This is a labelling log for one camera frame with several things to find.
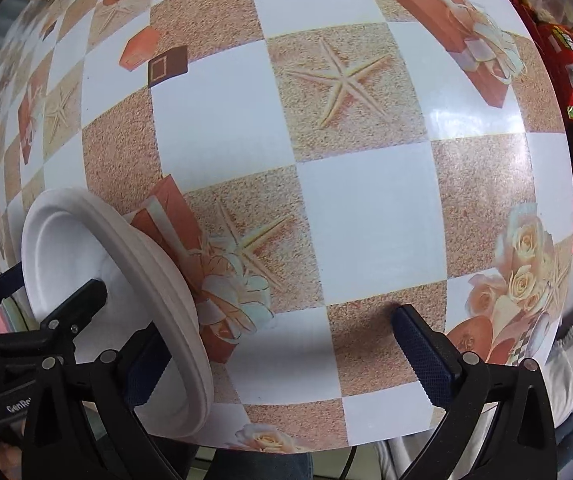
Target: paper bowl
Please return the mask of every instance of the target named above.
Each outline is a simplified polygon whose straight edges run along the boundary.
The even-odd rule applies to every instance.
[[[91,278],[105,282],[106,305],[75,339],[77,362],[92,361],[108,348],[119,350],[153,320],[173,359],[163,375],[165,387],[174,388],[159,402],[153,402],[154,391],[136,411],[143,412],[150,433],[158,433],[151,426],[163,426],[171,415],[177,437],[204,425],[213,378],[195,305],[180,271],[151,238],[87,190],[48,190],[26,216],[22,266],[37,320]]]

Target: person's leg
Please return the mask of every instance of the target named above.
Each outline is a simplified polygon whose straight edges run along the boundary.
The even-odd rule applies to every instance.
[[[204,480],[311,480],[310,453],[275,454],[218,449]]]

